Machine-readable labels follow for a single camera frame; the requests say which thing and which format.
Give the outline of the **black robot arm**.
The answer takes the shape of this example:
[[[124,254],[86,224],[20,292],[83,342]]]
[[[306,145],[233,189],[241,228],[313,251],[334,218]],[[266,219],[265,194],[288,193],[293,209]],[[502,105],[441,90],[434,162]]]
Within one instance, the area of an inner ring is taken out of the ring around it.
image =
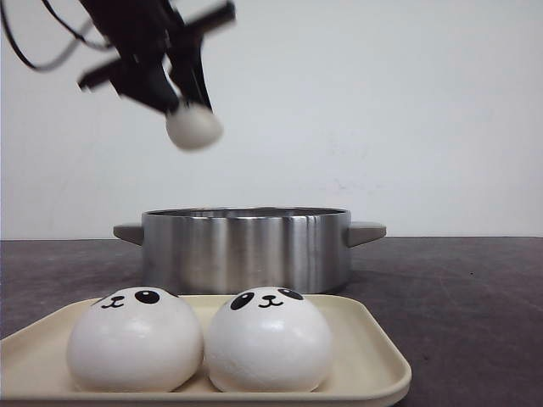
[[[211,107],[204,81],[204,35],[235,19],[227,1],[185,22],[169,1],[83,1],[98,31],[119,54],[85,73],[81,89],[110,82],[118,95],[163,114],[184,103]]]

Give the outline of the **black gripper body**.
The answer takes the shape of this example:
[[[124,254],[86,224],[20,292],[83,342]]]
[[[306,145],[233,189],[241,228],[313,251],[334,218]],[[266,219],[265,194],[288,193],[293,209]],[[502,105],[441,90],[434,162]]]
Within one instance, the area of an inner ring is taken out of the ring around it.
[[[92,89],[110,80],[115,68],[156,60],[167,53],[169,32],[203,36],[235,19],[235,5],[226,1],[185,21],[169,1],[83,1],[94,26],[118,52],[119,58],[86,72],[78,81]]]

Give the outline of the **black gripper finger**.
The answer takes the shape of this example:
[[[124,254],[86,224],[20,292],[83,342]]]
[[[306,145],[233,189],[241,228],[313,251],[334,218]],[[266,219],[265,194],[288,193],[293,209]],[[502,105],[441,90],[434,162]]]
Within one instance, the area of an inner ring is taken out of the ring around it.
[[[212,110],[204,79],[201,58],[203,38],[183,32],[169,32],[167,56],[171,67],[169,77],[187,103],[199,103]]]
[[[179,98],[161,64],[131,65],[123,69],[114,76],[114,88],[119,95],[162,114],[173,113],[179,107]]]

